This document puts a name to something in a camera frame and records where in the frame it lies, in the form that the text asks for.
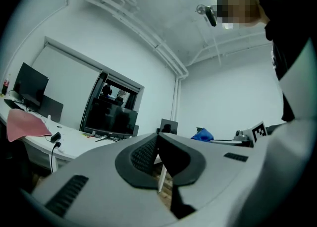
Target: pink cloth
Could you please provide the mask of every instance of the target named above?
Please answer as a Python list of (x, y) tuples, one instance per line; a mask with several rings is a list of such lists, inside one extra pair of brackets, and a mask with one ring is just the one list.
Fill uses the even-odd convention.
[(23, 136), (52, 135), (40, 118), (19, 109), (11, 109), (6, 124), (9, 142)]

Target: black monitor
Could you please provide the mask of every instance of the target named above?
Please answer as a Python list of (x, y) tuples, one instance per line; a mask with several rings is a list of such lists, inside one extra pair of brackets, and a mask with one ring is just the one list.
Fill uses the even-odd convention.
[(162, 121), (160, 122), (159, 130), (162, 133), (177, 134), (177, 127), (178, 127), (177, 122), (162, 118)]
[(99, 135), (132, 136), (137, 116), (135, 111), (94, 98), (85, 131), (92, 130)]
[(29, 103), (39, 107), (48, 81), (45, 75), (23, 63), (13, 89)]

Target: keyboard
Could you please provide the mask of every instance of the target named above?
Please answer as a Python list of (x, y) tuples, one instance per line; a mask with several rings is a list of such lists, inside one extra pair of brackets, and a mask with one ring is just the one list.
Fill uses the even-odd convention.
[(13, 100), (5, 99), (4, 102), (10, 106), (11, 109), (19, 109), (24, 111), (20, 106), (18, 106)]

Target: ceiling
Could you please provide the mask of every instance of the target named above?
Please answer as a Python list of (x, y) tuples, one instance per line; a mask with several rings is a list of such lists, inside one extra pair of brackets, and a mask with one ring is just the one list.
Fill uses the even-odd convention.
[(140, 11), (135, 14), (153, 29), (174, 51), (185, 66), (221, 55), (266, 45), (264, 25), (252, 28), (224, 29), (211, 27), (197, 14), (199, 4), (213, 5), (215, 0), (136, 0)]

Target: desk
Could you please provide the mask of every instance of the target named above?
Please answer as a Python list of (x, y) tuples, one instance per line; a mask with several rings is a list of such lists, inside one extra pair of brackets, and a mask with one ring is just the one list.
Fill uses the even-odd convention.
[[(11, 108), (4, 102), (4, 99), (14, 100), (14, 98), (11, 98), (9, 96), (0, 97), (0, 121), (6, 125), (7, 117)], [(60, 132), (61, 134), (61, 148), (56, 148), (53, 153), (53, 170), (56, 170), (58, 168), (58, 159), (61, 159), (64, 162), (69, 162), (91, 149), (114, 143), (111, 140), (96, 142), (97, 138), (87, 138), (83, 135), (83, 132), (81, 131), (66, 127), (52, 120), (48, 122), (47, 118), (39, 115), (38, 113), (31, 114), (40, 118), (45, 123), (52, 135), (57, 132)], [(47, 156), (47, 164), (45, 167), (50, 166), (50, 157), (54, 146), (53, 143), (47, 141), (45, 137), (36, 136), (25, 136), (22, 137), (20, 140), (22, 140), (25, 144), (28, 144), (29, 146), (43, 152)]]

